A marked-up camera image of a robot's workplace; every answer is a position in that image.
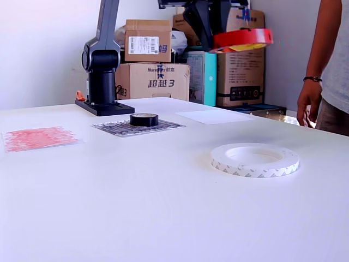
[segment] white t-shirt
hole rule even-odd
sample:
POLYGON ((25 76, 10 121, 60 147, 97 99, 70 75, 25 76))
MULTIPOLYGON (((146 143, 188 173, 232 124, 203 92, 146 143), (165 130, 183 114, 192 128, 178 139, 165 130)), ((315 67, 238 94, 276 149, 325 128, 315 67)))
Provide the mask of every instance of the white t-shirt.
POLYGON ((349 0, 342 0, 342 23, 336 46, 323 76, 322 97, 349 114, 349 0))

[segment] black tape roll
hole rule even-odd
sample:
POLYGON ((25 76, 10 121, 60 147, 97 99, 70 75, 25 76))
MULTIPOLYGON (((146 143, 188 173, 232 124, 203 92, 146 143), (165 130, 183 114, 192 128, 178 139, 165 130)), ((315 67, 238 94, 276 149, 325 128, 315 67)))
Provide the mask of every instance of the black tape roll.
POLYGON ((156 114, 130 115, 130 124, 135 127, 154 127, 159 124, 159 116, 156 114))

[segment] red tape roll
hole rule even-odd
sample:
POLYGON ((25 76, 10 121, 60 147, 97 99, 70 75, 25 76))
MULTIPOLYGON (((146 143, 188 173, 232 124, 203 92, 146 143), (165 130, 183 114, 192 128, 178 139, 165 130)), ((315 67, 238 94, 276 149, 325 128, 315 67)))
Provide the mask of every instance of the red tape roll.
POLYGON ((236 52, 264 47, 274 43, 270 29, 243 29, 213 36, 214 47, 211 53, 236 52))

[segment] blue box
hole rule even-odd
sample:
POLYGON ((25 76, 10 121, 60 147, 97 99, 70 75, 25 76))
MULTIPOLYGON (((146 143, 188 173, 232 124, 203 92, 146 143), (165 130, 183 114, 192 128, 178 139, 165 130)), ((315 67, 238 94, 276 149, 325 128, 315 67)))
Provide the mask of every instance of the blue box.
POLYGON ((217 55, 204 51, 189 51, 183 54, 190 65, 189 101, 216 106, 217 55))

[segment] white backdrop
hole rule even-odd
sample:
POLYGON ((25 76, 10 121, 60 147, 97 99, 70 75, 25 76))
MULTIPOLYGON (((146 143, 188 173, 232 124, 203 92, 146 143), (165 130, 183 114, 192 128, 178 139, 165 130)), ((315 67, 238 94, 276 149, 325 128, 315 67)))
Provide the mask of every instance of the white backdrop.
POLYGON ((297 110, 320 0, 253 0, 266 14, 275 44, 267 48, 266 103, 297 110))
MULTIPOLYGON (((16 0, 0 3, 0 110, 73 103, 85 91, 84 43, 95 36, 100 0, 16 0)), ((120 0, 126 19, 170 19, 157 0, 120 0)))

